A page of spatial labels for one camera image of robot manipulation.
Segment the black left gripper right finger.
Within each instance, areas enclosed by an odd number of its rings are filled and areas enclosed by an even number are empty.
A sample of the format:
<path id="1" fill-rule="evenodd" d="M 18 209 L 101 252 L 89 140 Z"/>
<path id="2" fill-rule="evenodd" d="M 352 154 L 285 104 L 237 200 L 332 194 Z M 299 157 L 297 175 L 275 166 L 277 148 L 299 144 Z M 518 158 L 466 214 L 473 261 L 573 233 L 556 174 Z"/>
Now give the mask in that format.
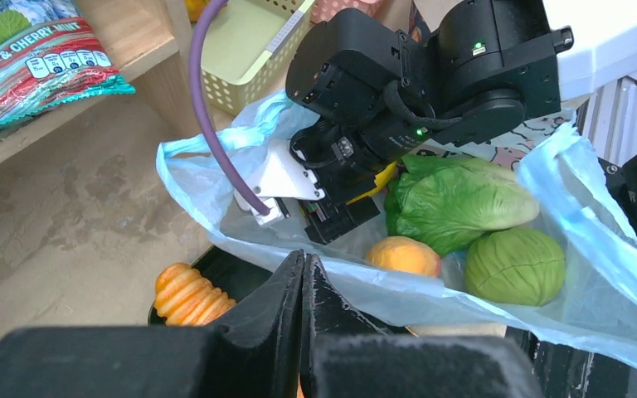
<path id="1" fill-rule="evenodd" d="M 383 333 L 328 281 L 317 255 L 303 274 L 299 379 L 306 397 L 540 397 L 532 363 L 496 336 Z"/>

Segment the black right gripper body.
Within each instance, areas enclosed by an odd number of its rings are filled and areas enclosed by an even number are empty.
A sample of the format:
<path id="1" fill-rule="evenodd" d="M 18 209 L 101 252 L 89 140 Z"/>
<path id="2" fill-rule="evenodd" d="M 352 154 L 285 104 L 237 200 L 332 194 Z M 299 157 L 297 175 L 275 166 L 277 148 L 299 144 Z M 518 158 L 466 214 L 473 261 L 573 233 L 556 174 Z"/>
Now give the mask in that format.
<path id="1" fill-rule="evenodd" d="M 347 202 L 423 142 L 422 128 L 392 113 L 383 90 L 412 76 L 418 44 L 355 8 L 310 29 L 286 76 L 286 94 L 318 114 L 290 140 L 293 157 L 314 171 L 326 197 L 300 201 L 308 238 L 326 245 L 377 216 L 374 201 Z"/>

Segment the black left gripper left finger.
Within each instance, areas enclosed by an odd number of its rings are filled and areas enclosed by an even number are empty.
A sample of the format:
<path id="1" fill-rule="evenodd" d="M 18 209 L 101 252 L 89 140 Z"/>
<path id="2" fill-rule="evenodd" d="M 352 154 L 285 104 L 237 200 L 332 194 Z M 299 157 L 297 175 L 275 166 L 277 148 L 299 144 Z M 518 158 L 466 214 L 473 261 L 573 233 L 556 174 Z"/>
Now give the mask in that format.
<path id="1" fill-rule="evenodd" d="M 304 252 L 204 327 L 20 328 L 0 340 L 0 397 L 293 397 Z"/>

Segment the light blue plastic grocery bag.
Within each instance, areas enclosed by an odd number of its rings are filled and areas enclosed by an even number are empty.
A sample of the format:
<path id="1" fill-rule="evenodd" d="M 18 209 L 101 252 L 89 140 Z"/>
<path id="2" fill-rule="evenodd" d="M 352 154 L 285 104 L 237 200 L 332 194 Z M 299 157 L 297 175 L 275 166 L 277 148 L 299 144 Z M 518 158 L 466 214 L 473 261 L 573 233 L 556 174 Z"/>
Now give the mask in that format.
<path id="1" fill-rule="evenodd" d="M 333 246 L 317 244 L 294 221 L 259 226 L 230 216 L 233 188 L 202 135 L 158 146 L 156 168 L 170 196 L 207 230 L 211 243 L 274 270 L 292 250 L 318 254 L 329 281 L 349 303 L 395 326 L 492 322 L 538 339 L 619 360 L 637 369 L 637 234 L 607 191 L 590 142 L 561 125 L 512 171 L 540 213 L 529 225 L 566 253 L 566 278 L 541 307 L 495 303 L 467 293 L 469 247 L 441 256 L 430 277 L 379 269 L 367 252 L 389 236 L 386 213 Z"/>

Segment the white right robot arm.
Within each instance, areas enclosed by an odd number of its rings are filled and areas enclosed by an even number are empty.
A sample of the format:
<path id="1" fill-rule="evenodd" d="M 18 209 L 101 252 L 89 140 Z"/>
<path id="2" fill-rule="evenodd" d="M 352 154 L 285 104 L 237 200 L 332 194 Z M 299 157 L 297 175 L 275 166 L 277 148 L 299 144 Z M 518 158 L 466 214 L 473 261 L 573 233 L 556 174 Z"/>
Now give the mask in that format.
<path id="1" fill-rule="evenodd" d="M 354 8 L 313 26 L 286 93 L 318 121 L 290 154 L 318 180 L 300 202 L 327 244 L 377 214 L 366 193 L 424 143 L 483 143 L 637 71 L 637 1 L 461 1 L 415 39 Z"/>

